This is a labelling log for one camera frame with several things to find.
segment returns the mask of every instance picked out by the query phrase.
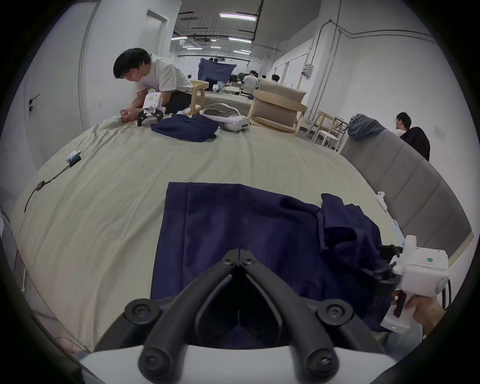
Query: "black cable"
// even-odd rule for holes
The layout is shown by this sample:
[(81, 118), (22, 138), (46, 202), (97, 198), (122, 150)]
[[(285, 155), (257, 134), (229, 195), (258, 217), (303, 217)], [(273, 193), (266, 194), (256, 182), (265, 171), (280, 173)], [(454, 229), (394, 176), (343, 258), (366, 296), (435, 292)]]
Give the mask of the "black cable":
[(47, 185), (48, 183), (52, 182), (53, 180), (55, 180), (58, 176), (60, 176), (64, 171), (66, 171), (68, 168), (70, 168), (71, 165), (67, 165), (64, 169), (62, 169), (59, 173), (57, 173), (54, 177), (52, 177), (49, 181), (45, 182), (45, 181), (41, 181), (40, 183), (38, 183), (38, 185), (36, 186), (36, 188), (32, 191), (32, 193), (30, 194), (30, 197), (28, 198), (27, 200), (27, 204), (25, 204), (25, 209), (24, 209), (24, 213), (27, 211), (27, 205), (28, 205), (28, 202), (30, 201), (30, 199), (32, 198), (33, 194), (35, 191), (39, 191), (41, 190), (45, 185)]
[(442, 289), (442, 308), (445, 311), (445, 288)]
[(450, 279), (448, 279), (448, 308), (450, 308), (450, 304), (452, 304), (452, 284), (450, 284)]

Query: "black pants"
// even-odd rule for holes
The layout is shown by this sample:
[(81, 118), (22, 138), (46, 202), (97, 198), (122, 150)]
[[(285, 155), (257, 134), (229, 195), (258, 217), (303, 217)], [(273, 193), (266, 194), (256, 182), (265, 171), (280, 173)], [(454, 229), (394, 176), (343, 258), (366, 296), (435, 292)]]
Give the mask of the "black pants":
[(177, 113), (190, 106), (192, 95), (185, 92), (175, 91), (170, 96), (170, 101), (165, 104), (165, 113)]

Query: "gray sofa backrest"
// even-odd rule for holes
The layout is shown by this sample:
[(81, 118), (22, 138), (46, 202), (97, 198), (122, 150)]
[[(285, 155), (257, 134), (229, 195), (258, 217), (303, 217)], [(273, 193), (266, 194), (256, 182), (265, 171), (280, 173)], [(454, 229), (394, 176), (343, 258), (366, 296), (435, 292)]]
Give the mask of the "gray sofa backrest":
[(388, 130), (364, 141), (348, 138), (341, 154), (375, 192), (385, 192), (388, 212), (404, 236), (448, 257), (471, 236), (460, 202), (440, 174), (417, 151)]

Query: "wall pipe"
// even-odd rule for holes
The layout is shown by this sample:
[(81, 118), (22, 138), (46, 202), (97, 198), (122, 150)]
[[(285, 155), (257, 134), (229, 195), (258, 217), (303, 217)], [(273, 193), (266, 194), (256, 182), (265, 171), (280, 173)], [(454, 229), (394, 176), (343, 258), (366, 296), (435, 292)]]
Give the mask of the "wall pipe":
[(258, 7), (257, 22), (255, 23), (255, 30), (253, 31), (252, 41), (255, 41), (255, 37), (257, 36), (258, 23), (260, 22), (260, 15), (262, 14), (262, 8), (263, 7), (264, 7), (264, 0), (260, 1), (260, 7)]
[[(336, 26), (338, 26), (338, 19), (340, 18), (340, 9), (342, 8), (342, 0), (340, 0), (340, 4), (338, 5), (338, 14), (336, 16), (336, 23), (334, 23)], [(322, 87), (322, 83), (324, 82), (324, 77), (325, 77), (325, 74), (327, 72), (327, 68), (328, 68), (328, 63), (330, 61), (330, 55), (332, 54), (332, 49), (333, 49), (333, 44), (335, 43), (335, 35), (336, 35), (336, 27), (335, 27), (335, 31), (333, 32), (333, 39), (332, 39), (332, 46), (330, 47), (330, 52), (328, 52), (328, 58), (327, 58), (327, 64), (325, 65), (325, 70), (324, 70), (324, 73), (322, 75), (322, 79), (320, 80), (320, 85), (318, 87), (318, 92), (317, 94), (315, 95), (315, 100), (313, 101), (313, 104), (312, 104), (312, 107), (315, 105), (315, 103), (317, 102), (317, 97), (318, 97), (318, 93), (320, 92), (320, 88)], [(313, 56), (312, 56), (312, 62), (313, 62), (313, 58), (315, 57), (315, 53), (317, 51), (317, 45), (318, 45), (318, 42), (320, 41), (320, 33), (318, 34), (318, 38), (317, 38), (317, 44), (315, 45), (315, 51), (313, 52)], [(312, 110), (313, 108), (310, 110), (310, 113), (308, 114), (308, 118), (306, 119), (307, 121), (310, 121), (311, 118), (312, 118)]]
[[(431, 35), (429, 34), (426, 34), (426, 33), (423, 33), (423, 32), (417, 32), (417, 31), (411, 31), (411, 30), (408, 30), (408, 29), (376, 29), (376, 30), (371, 30), (371, 31), (364, 31), (364, 32), (356, 32), (356, 33), (353, 33), (353, 32), (350, 32), (350, 31), (347, 31), (345, 28), (342, 28), (341, 26), (338, 25), (338, 23), (334, 23), (331, 19), (325, 23), (324, 25), (326, 24), (329, 24), (329, 23), (332, 23), (332, 24), (335, 24), (336, 27), (338, 27), (340, 29), (340, 32), (343, 33), (344, 36), (350, 38), (350, 39), (358, 39), (358, 38), (362, 38), (362, 37), (375, 37), (375, 36), (403, 36), (403, 37), (411, 37), (411, 38), (415, 38), (415, 39), (419, 39), (419, 40), (424, 40), (424, 41), (428, 41), (429, 43), (433, 43), (433, 44), (436, 44), (435, 41), (431, 41), (429, 39), (425, 39), (423, 37), (419, 37), (419, 36), (410, 36), (410, 35), (401, 35), (401, 34), (379, 34), (379, 35), (368, 35), (368, 36), (355, 36), (355, 37), (351, 37), (351, 36), (348, 36), (347, 34), (350, 34), (350, 35), (361, 35), (361, 34), (365, 34), (365, 33), (374, 33), (374, 32), (408, 32), (408, 33), (415, 33), (415, 34), (419, 34), (419, 35), (425, 35), (425, 36), (429, 36), (429, 37), (432, 37)], [(315, 56), (315, 53), (316, 53), (316, 49), (317, 49), (317, 46), (318, 46), (318, 42), (320, 41), (320, 34), (318, 35), (318, 38), (317, 38), (317, 43), (315, 45), (315, 51), (313, 52), (313, 56), (312, 56), (312, 62), (313, 62), (313, 58)], [(318, 87), (318, 91), (317, 91), (317, 94), (315, 95), (315, 100), (313, 102), (313, 105), (312, 106), (315, 106), (315, 104), (317, 104), (317, 106), (320, 104), (320, 100), (322, 99), (322, 97), (320, 97), (320, 99), (318, 100), (318, 103), (317, 103), (317, 97), (320, 93), (320, 89), (322, 88), (322, 85), (323, 85), (323, 81), (324, 81), (324, 78), (325, 78), (325, 73), (326, 73), (326, 70), (328, 68), (328, 62), (330, 60), (330, 55), (331, 55), (332, 51), (330, 50), (329, 54), (328, 54), (328, 59), (327, 59), (327, 65), (325, 67), (325, 70), (324, 70), (324, 73), (322, 75), (322, 79), (320, 81), (320, 85)], [(308, 117), (305, 119), (307, 122), (310, 122), (311, 121), (311, 118), (312, 118), (312, 112), (313, 112), (313, 109), (312, 108), (308, 114)]]
[[(411, 38), (415, 38), (415, 39), (419, 39), (419, 40), (424, 40), (424, 41), (428, 41), (429, 43), (433, 43), (433, 44), (436, 44), (435, 41), (431, 41), (431, 40), (428, 40), (428, 39), (424, 39), (423, 37), (418, 37), (418, 36), (408, 36), (408, 35), (398, 35), (398, 34), (379, 34), (379, 35), (368, 35), (368, 36), (356, 36), (356, 37), (351, 37), (351, 36), (348, 36), (346, 33), (340, 31), (340, 35), (343, 35), (345, 37), (348, 37), (349, 39), (359, 39), (359, 38), (362, 38), (362, 37), (377, 37), (377, 36), (402, 36), (402, 37), (411, 37)], [(325, 92), (325, 89), (327, 87), (327, 82), (328, 82), (328, 79), (330, 77), (330, 73), (332, 71), (332, 67), (333, 67), (333, 63), (335, 61), (335, 55), (336, 55), (336, 50), (338, 48), (338, 42), (340, 41), (340, 36), (338, 37), (338, 40), (336, 42), (336, 48), (335, 48), (335, 52), (334, 52), (334, 55), (333, 55), (333, 59), (332, 59), (332, 64), (330, 65), (330, 70), (328, 71), (328, 75), (325, 79), (325, 84), (324, 84), (324, 88), (322, 90), (322, 93), (320, 94), (320, 98), (318, 99), (318, 102), (316, 102), (316, 98), (315, 98), (315, 101), (313, 102), (313, 106), (312, 106), (312, 111), (315, 109), (315, 113), (316, 111), (318, 110), (318, 107), (320, 106), (320, 101), (322, 101), (322, 97), (324, 95), (324, 92)]]

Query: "human hand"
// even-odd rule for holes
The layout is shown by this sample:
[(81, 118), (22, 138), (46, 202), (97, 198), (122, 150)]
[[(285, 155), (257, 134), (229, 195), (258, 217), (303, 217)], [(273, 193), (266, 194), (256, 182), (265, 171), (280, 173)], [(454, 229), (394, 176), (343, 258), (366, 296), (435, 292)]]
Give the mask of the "human hand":
[(123, 109), (122, 111), (120, 111), (120, 114), (124, 115), (122, 116), (120, 119), (122, 121), (125, 121), (125, 122), (128, 122), (128, 121), (134, 121), (134, 120), (137, 120), (138, 119), (138, 115), (139, 113), (142, 111), (143, 109), (142, 108), (128, 108), (128, 109)]
[(413, 319), (423, 327), (426, 335), (435, 328), (445, 314), (435, 297), (413, 295), (405, 304), (405, 309), (408, 310), (413, 307), (416, 307)]

